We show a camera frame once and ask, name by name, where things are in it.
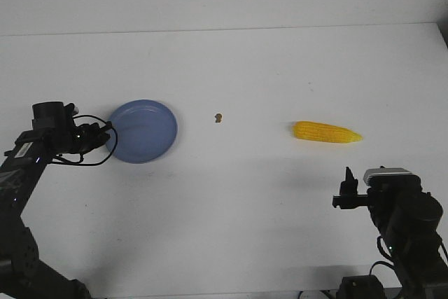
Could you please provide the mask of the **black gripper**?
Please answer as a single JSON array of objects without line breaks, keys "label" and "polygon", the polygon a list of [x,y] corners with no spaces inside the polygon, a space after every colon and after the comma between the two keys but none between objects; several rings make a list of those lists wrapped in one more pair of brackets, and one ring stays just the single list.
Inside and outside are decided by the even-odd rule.
[{"label": "black gripper", "polygon": [[73,103],[42,102],[32,106],[33,131],[41,136],[45,146],[54,154],[86,154],[103,146],[110,138],[110,121],[101,127],[98,123],[74,122],[76,107]]},{"label": "black gripper", "polygon": [[367,207],[374,222],[423,221],[431,219],[430,195],[424,193],[417,176],[373,178],[364,195],[358,193],[358,179],[349,167],[332,206],[340,209]]}]

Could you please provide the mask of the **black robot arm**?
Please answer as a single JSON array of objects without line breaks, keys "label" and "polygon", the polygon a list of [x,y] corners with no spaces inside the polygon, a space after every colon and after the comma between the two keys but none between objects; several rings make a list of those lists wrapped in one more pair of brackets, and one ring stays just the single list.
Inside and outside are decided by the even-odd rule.
[{"label": "black robot arm", "polygon": [[84,166],[85,154],[118,133],[109,121],[77,125],[74,104],[33,105],[32,128],[15,140],[1,165],[1,293],[12,298],[90,298],[86,285],[44,263],[22,213],[48,165]]},{"label": "black robot arm", "polygon": [[377,248],[402,285],[401,298],[447,297],[447,250],[437,228],[442,205],[421,186],[419,176],[403,168],[365,172],[364,195],[350,169],[334,196],[340,209],[366,207],[379,231]]}]

